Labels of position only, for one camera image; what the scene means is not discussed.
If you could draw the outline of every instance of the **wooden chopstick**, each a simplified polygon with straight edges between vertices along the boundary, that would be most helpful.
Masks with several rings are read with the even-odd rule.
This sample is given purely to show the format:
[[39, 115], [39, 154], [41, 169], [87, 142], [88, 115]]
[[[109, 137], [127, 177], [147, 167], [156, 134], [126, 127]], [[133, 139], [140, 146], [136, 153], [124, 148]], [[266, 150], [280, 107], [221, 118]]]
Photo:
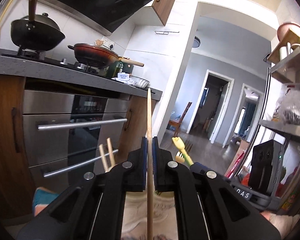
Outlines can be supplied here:
[[152, 120], [151, 120], [151, 89], [147, 97], [147, 239], [153, 240], [153, 164], [152, 164]]
[[106, 160], [105, 152], [103, 150], [103, 144], [99, 145], [99, 152], [100, 152], [103, 168], [105, 169], [105, 172], [108, 172], [109, 168], [108, 168], [108, 163]]
[[107, 145], [108, 145], [108, 153], [110, 156], [110, 163], [111, 163], [111, 168], [115, 166], [115, 160], [114, 160], [114, 155], [113, 155], [113, 149], [112, 149], [112, 144], [111, 144], [111, 139], [107, 138]]

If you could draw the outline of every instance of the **frying pan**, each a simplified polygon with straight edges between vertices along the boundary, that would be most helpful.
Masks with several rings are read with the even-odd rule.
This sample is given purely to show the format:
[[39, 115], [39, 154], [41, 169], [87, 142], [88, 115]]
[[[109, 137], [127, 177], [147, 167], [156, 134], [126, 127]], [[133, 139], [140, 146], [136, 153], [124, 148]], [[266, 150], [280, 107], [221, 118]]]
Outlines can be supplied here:
[[79, 63], [97, 67], [99, 69], [104, 69], [115, 61], [122, 61], [141, 67], [144, 66], [143, 63], [119, 57], [113, 51], [97, 45], [77, 43], [74, 46], [68, 45], [68, 48], [74, 50], [74, 56]]
[[47, 13], [36, 15], [37, 0], [29, 0], [29, 15], [11, 22], [12, 42], [23, 49], [47, 51], [56, 47], [65, 35]]

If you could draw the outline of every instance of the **cardboard box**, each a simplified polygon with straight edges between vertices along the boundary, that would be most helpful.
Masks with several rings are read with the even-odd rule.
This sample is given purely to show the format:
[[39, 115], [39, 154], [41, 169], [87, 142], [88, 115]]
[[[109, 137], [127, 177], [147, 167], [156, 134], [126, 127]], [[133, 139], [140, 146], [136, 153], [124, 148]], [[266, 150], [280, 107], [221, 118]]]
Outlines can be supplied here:
[[247, 148], [248, 148], [249, 143], [243, 139], [241, 139], [240, 145], [239, 145], [239, 149], [237, 150], [237, 153], [235, 154], [229, 168], [227, 169], [225, 176], [228, 174], [228, 172], [232, 169], [232, 167], [234, 166], [235, 162], [237, 161], [237, 159], [240, 157], [240, 155], [242, 154], [242, 152], [244, 152]]

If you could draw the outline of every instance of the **pot handle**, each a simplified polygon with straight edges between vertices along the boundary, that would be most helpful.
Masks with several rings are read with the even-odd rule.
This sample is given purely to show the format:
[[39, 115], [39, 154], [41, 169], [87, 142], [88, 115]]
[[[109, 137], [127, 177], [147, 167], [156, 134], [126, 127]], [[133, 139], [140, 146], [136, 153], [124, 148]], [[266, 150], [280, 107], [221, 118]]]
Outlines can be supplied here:
[[128, 64], [131, 64], [131, 65], [136, 65], [136, 66], [140, 66], [140, 67], [143, 67], [145, 65], [144, 63], [137, 62], [137, 61], [134, 61], [134, 60], [130, 60], [130, 59], [127, 59], [127, 58], [124, 58], [124, 57], [119, 57], [119, 60], [121, 60], [123, 63], [128, 63]]
[[37, 0], [29, 0], [29, 21], [34, 22]]

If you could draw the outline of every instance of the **door frame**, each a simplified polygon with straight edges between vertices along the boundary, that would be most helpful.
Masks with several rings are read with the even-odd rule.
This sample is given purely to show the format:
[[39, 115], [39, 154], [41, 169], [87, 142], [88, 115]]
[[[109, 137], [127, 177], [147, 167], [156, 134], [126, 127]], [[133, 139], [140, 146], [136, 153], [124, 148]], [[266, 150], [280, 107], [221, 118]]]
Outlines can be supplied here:
[[197, 103], [195, 105], [195, 108], [194, 108], [194, 112], [192, 114], [192, 117], [190, 119], [190, 123], [189, 123], [189, 126], [188, 126], [188, 129], [187, 129], [187, 132], [186, 133], [189, 133], [190, 132], [190, 129], [192, 127], [192, 124], [194, 122], [194, 118], [198, 112], [198, 108], [199, 108], [199, 104], [200, 104], [200, 101], [201, 101], [201, 97], [202, 97], [202, 94], [203, 94], [203, 91], [204, 91], [204, 88], [207, 84], [207, 80], [208, 80], [208, 76], [209, 75], [212, 75], [212, 76], [215, 76], [217, 78], [220, 78], [220, 79], [223, 79], [223, 80], [226, 80], [229, 82], [229, 86], [228, 86], [228, 89], [226, 91], [226, 96], [225, 96], [225, 101], [222, 105], [222, 109], [220, 111], [220, 114], [218, 116], [218, 119], [217, 119], [217, 122], [216, 122], [216, 125], [212, 131], [212, 135], [211, 135], [211, 138], [210, 138], [210, 141], [211, 143], [214, 143], [217, 135], [218, 135], [218, 132], [220, 130], [220, 127], [221, 127], [221, 124], [222, 124], [222, 121], [223, 121], [223, 118], [226, 114], [226, 109], [228, 108], [228, 104], [229, 104], [229, 101], [230, 101], [230, 97], [231, 97], [231, 93], [232, 93], [232, 88], [233, 88], [233, 84], [234, 84], [234, 78], [231, 78], [231, 77], [228, 77], [228, 76], [225, 76], [221, 73], [218, 73], [218, 72], [215, 72], [215, 71], [212, 71], [210, 69], [207, 69], [206, 71], [206, 75], [204, 77], [204, 80], [203, 80], [203, 84], [202, 84], [202, 87], [201, 87], [201, 91], [200, 91], [200, 94], [199, 94], [199, 97], [198, 97], [198, 100], [197, 100]]
[[260, 91], [260, 90], [258, 90], [258, 89], [255, 89], [255, 88], [252, 87], [252, 86], [249, 86], [249, 85], [247, 85], [247, 84], [245, 84], [245, 83], [242, 83], [242, 88], [241, 88], [241, 92], [240, 92], [240, 96], [239, 96], [237, 108], [236, 108], [236, 110], [235, 110], [234, 117], [233, 117], [233, 119], [232, 119], [232, 122], [231, 122], [230, 128], [229, 128], [229, 130], [228, 130], [227, 136], [226, 136], [226, 138], [225, 138], [225, 140], [224, 140], [224, 142], [223, 142], [223, 145], [222, 145], [223, 148], [226, 146], [226, 143], [227, 143], [228, 138], [229, 138], [229, 136], [230, 136], [231, 130], [232, 130], [233, 126], [235, 125], [234, 122], [235, 122], [235, 119], [236, 119], [236, 117], [237, 117], [237, 115], [238, 115], [238, 112], [239, 112], [240, 102], [241, 102], [241, 99], [242, 99], [243, 92], [244, 92], [244, 89], [245, 89], [245, 88], [249, 88], [249, 89], [252, 90], [253, 92], [258, 93], [258, 95], [260, 96], [260, 98], [259, 98], [259, 100], [258, 100], [257, 109], [256, 109], [257, 112], [256, 112], [256, 114], [254, 115], [253, 120], [251, 121], [251, 124], [253, 125], [253, 127], [250, 127], [249, 133], [250, 133], [251, 131], [254, 131], [255, 127], [258, 125], [257, 123], [255, 123], [255, 121], [256, 121], [256, 119], [259, 118], [258, 112], [260, 112], [260, 110], [261, 110], [262, 100], [263, 100], [263, 97], [264, 97], [264, 94], [265, 94], [265, 93], [262, 92], [262, 91]]

